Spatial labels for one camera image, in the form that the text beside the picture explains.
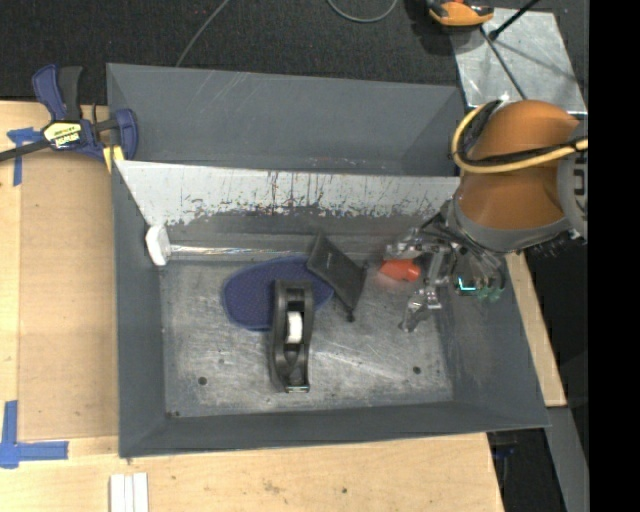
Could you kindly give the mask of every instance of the cable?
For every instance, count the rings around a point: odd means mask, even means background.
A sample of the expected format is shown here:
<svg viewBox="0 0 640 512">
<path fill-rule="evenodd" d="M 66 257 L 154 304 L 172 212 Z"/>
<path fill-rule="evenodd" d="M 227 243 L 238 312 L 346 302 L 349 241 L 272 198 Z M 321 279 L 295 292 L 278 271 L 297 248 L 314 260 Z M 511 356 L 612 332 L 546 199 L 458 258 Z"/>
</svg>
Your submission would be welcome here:
<svg viewBox="0 0 640 512">
<path fill-rule="evenodd" d="M 180 58 L 178 59 L 178 62 L 176 62 L 175 67 L 179 68 L 180 65 L 182 64 L 182 61 L 184 60 L 184 58 L 187 56 L 187 53 L 189 53 L 189 51 L 191 50 L 191 47 L 195 44 L 195 42 L 198 40 L 198 38 L 202 35 L 202 33 L 204 32 L 204 30 L 207 28 L 207 26 L 209 26 L 209 23 L 211 23 L 211 21 L 213 21 L 213 18 L 215 18 L 218 13 L 224 9 L 224 7 L 229 3 L 229 0 L 224 0 L 219 6 L 218 8 L 213 11 L 213 13 L 211 13 L 211 16 L 209 16 L 207 18 L 207 21 L 205 21 L 202 26 L 200 27 L 200 29 L 198 29 L 198 31 L 196 32 L 196 34 L 191 38 L 191 41 L 189 41 L 189 44 L 187 45 L 187 47 L 184 49 L 184 51 L 182 52 L 182 55 L 180 55 Z"/>
<path fill-rule="evenodd" d="M 348 19 L 349 21 L 354 21 L 355 23 L 376 23 L 378 21 L 382 21 L 383 19 L 385 19 L 387 16 L 389 16 L 389 14 L 391 14 L 391 11 L 393 11 L 396 8 L 396 5 L 398 5 L 398 0 L 393 0 L 391 2 L 391 7 L 389 7 L 384 13 L 382 13 L 380 16 L 376 16 L 375 18 L 356 18 L 355 16 L 351 16 L 350 14 L 347 14 L 346 12 L 340 10 L 340 8 L 333 3 L 333 0 L 327 0 L 327 3 L 331 6 L 331 8 L 336 11 L 340 16 L 342 16 L 343 18 Z"/>
<path fill-rule="evenodd" d="M 477 107 L 476 109 L 472 110 L 471 112 L 469 112 L 460 122 L 460 124 L 458 125 L 458 127 L 456 128 L 456 131 L 453 134 L 453 139 L 451 141 L 451 154 L 452 154 L 452 158 L 453 161 L 456 163 L 456 165 L 458 165 L 458 167 L 460 167 L 461 169 L 465 170 L 465 171 L 469 171 L 469 172 L 475 172 L 475 173 L 496 173 L 496 172 L 508 172 L 508 171 L 516 171 L 518 169 L 525 169 L 527 167 L 535 167 L 537 165 L 546 163 L 546 162 L 550 162 L 552 160 L 558 160 L 560 158 L 563 158 L 567 155 L 570 155 L 572 153 L 576 153 L 579 151 L 586 151 L 589 148 L 589 142 L 588 139 L 585 137 L 584 139 L 578 139 L 576 141 L 571 141 L 570 143 L 567 143 L 565 145 L 561 145 L 561 146 L 553 146 L 553 147 L 549 147 L 549 148 L 542 148 L 542 150 L 544 151 L 543 155 L 537 155 L 537 156 L 531 156 L 530 158 L 523 158 L 521 160 L 518 160 L 516 162 L 509 162 L 509 163 L 494 163 L 493 161 L 489 162 L 489 163 L 482 163 L 480 161 L 474 161 L 474 160 L 469 160 L 466 158 L 466 156 L 464 155 L 464 153 L 460 153 L 460 151 L 458 151 L 458 144 L 459 141 L 462 137 L 462 134 L 465 130 L 465 128 L 467 127 L 467 125 L 469 125 L 469 123 L 471 123 L 471 121 L 473 120 L 473 118 L 485 107 L 486 105 L 480 105 L 479 107 Z M 509 158 L 509 155 L 500 155 L 502 157 L 504 157 L 505 159 Z"/>
</svg>

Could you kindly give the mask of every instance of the tape roll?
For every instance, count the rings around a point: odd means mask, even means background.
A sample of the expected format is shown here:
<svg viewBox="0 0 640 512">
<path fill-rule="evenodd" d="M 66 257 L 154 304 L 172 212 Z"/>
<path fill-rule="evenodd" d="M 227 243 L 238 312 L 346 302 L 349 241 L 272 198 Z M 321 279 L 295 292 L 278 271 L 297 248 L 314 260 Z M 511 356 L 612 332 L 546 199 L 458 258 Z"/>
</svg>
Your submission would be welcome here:
<svg viewBox="0 0 640 512">
<path fill-rule="evenodd" d="M 302 341 L 302 313 L 299 311 L 287 312 L 287 343 L 300 343 Z"/>
</svg>

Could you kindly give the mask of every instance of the wooden board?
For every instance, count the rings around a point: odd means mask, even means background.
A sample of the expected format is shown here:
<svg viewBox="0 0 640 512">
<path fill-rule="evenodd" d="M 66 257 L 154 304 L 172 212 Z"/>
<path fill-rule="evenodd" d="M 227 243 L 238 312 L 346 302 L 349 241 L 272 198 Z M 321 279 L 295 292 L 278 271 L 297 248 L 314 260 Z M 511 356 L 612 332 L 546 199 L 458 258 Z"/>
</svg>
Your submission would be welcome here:
<svg viewBox="0 0 640 512">
<path fill-rule="evenodd" d="M 509 254 L 507 265 L 544 402 L 547 407 L 564 407 L 567 397 L 524 254 Z"/>
<path fill-rule="evenodd" d="M 0 472 L 0 508 L 108 510 L 109 476 L 145 472 L 153 512 L 504 510 L 482 434 L 130 461 L 93 454 L 109 448 L 76 440 L 69 461 Z"/>
<path fill-rule="evenodd" d="M 106 115 L 100 107 L 99 119 Z M 2 134 L 48 121 L 39 103 L 0 103 Z M 6 162 L 2 170 L 12 168 Z M 109 179 L 104 164 L 75 153 L 45 149 L 23 158 L 23 182 L 15 189 L 20 245 L 13 250 L 20 248 L 20 440 L 117 433 Z M 3 266 L 16 273 L 15 254 L 12 262 Z"/>
</svg>

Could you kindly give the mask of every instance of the orange robot housing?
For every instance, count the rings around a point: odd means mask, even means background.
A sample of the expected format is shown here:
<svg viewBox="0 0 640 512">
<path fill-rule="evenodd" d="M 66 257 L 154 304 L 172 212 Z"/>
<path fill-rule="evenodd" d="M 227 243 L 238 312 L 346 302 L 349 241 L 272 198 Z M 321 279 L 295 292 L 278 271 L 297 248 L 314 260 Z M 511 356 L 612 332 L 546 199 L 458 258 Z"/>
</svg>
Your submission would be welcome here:
<svg viewBox="0 0 640 512">
<path fill-rule="evenodd" d="M 508 104 L 495 112 L 467 152 L 468 159 L 566 144 L 579 121 L 537 100 Z M 559 160 L 507 172 L 463 170 L 454 199 L 472 222 L 491 229 L 535 229 L 560 221 Z"/>
</svg>

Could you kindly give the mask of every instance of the blue tape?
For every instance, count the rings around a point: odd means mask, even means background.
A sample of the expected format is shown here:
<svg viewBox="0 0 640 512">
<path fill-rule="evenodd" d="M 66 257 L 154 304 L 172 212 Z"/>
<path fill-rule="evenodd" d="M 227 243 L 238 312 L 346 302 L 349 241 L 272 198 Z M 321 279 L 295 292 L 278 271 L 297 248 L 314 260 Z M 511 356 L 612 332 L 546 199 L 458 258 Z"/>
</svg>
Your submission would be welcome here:
<svg viewBox="0 0 640 512">
<path fill-rule="evenodd" d="M 25 142 L 38 142 L 42 139 L 42 134 L 33 128 L 20 128 L 18 130 L 9 130 L 7 137 L 16 147 L 20 147 Z M 22 157 L 18 156 L 13 164 L 13 186 L 17 187 L 20 183 L 22 183 Z"/>
<path fill-rule="evenodd" d="M 20 462 L 68 459 L 69 441 L 18 443 L 18 401 L 4 404 L 2 442 L 0 442 L 0 468 L 16 469 Z"/>
</svg>

